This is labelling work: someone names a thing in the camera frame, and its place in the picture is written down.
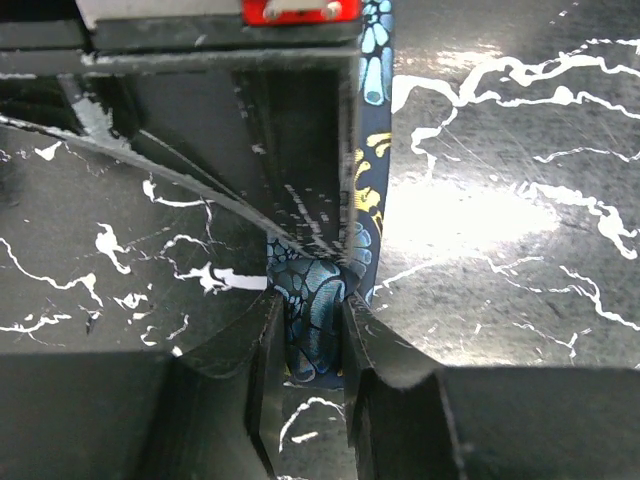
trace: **silver rivet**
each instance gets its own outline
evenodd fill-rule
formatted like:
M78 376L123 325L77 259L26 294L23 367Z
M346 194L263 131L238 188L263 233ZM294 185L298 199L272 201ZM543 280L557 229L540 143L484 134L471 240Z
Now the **silver rivet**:
M280 12L276 11L273 8L267 7L262 12L262 16L267 22L273 22L278 19L278 17L280 16Z
M329 2L326 8L322 11L322 15L327 20L333 20L338 17L342 12L342 4L340 2Z

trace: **black marble surface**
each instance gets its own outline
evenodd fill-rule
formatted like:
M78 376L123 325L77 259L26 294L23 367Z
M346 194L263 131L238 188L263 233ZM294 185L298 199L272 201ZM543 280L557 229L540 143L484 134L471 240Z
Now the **black marble surface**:
M640 4L396 14L379 318L445 364L640 368ZM44 137L0 143L16 179L0 191L2 352L179 354L264 285L263 233L215 204ZM340 404L289 390L282 480L356 478Z
M214 203L46 137L0 141L3 353L179 355L266 286L264 233Z

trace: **black panel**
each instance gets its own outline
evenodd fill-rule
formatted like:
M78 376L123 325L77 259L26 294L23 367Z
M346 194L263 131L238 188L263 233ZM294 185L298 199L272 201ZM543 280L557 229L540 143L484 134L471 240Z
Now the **black panel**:
M0 357L0 476L130 478L169 359L151 352Z
M249 27L235 15L103 20L97 22L92 42L98 50L118 52L265 48L339 44L355 40L360 30L360 22Z

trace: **yellow floral pattern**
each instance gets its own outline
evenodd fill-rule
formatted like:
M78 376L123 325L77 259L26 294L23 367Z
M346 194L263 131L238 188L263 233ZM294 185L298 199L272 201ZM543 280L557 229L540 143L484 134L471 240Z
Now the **yellow floral pattern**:
M375 155L382 158L385 151L391 146L391 132L374 133L367 137L367 147L374 149ZM373 223L376 225L378 235L382 236L382 212L380 211L380 202L382 196L371 186L358 188L360 176L371 170L371 163L364 158L364 152L361 148L356 149L356 174L354 177L354 198L356 209L371 215Z

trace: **red label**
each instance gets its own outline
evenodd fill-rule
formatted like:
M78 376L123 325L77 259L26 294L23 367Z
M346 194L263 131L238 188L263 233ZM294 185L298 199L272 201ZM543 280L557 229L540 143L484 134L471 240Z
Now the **red label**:
M244 21L248 25L305 25L314 23L352 22L360 15L360 0L333 0L340 4L336 16L328 19L322 10L309 10L304 12L282 12L277 18L271 20L265 18L265 8L268 0L243 0Z

